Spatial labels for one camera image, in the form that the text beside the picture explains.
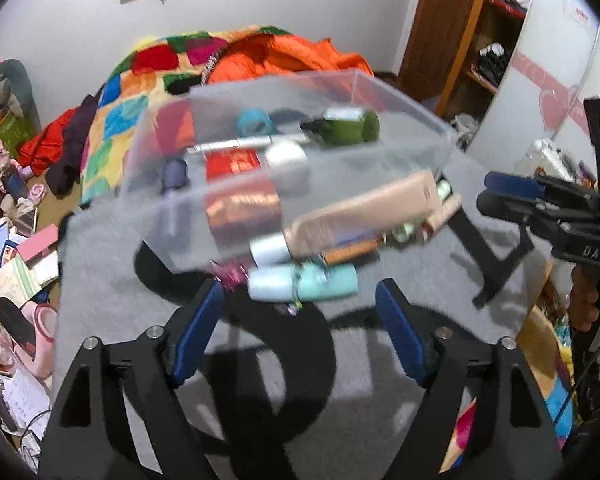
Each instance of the colorful patchwork blanket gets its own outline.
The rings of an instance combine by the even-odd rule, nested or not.
[[[82,200],[87,202],[120,182],[136,123],[149,104],[173,99],[170,85],[202,77],[212,54],[257,32],[284,31],[253,26],[235,32],[194,32],[153,41],[125,57],[104,85],[91,125],[82,168]]]

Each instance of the floor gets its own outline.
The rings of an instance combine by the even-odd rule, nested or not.
[[[44,173],[41,176],[35,176],[27,182],[29,187],[33,186],[34,184],[45,184],[46,186]],[[59,226],[62,218],[80,205],[81,196],[81,184],[74,184],[74,188],[72,189],[71,193],[62,198],[55,197],[47,188],[46,196],[38,205],[38,230],[43,229],[51,224]],[[59,281],[56,281],[52,285],[49,299],[51,305],[56,310],[58,309],[59,297],[60,283]]]

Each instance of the blue gripper pad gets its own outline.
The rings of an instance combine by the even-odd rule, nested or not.
[[[401,298],[397,298],[396,293],[400,294]],[[408,304],[394,280],[382,280],[378,283],[376,286],[378,315],[391,338],[404,373],[414,379],[419,386],[423,386],[430,376],[426,366],[427,348],[405,316],[398,303],[400,300]]]
[[[526,176],[490,171],[484,177],[484,186],[496,193],[502,193],[528,200],[544,198],[544,186]]]
[[[167,372],[175,386],[193,377],[222,313],[224,293],[208,280],[189,306],[179,308],[166,325],[169,333]]]

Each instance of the toy figure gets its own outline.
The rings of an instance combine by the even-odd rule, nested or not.
[[[0,140],[0,191],[11,195],[16,205],[20,199],[29,200],[34,205],[39,204],[45,196],[45,187],[42,184],[34,184],[31,190],[27,189],[25,179],[31,175],[17,160],[10,157]]]

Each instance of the clear plastic storage box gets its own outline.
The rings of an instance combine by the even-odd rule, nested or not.
[[[192,149],[237,139],[238,120],[246,110],[268,114],[276,139],[282,139],[302,134],[301,121],[319,118],[333,107],[374,110],[379,139],[334,148],[311,137],[312,142],[302,145],[304,159],[297,148],[273,158],[262,148],[256,150],[261,167],[241,173],[234,171],[253,166],[253,152],[250,158],[241,154],[243,161],[227,159],[227,152]],[[426,108],[358,70],[196,87],[186,98],[149,108],[139,121],[118,213],[172,272],[208,268],[211,261],[248,262],[257,240],[279,238],[298,218],[419,170],[439,176],[453,136],[451,127]],[[358,216],[386,213],[370,209]],[[378,234],[361,222],[343,225],[336,235],[330,232],[331,243]],[[323,227],[314,224],[312,232]]]

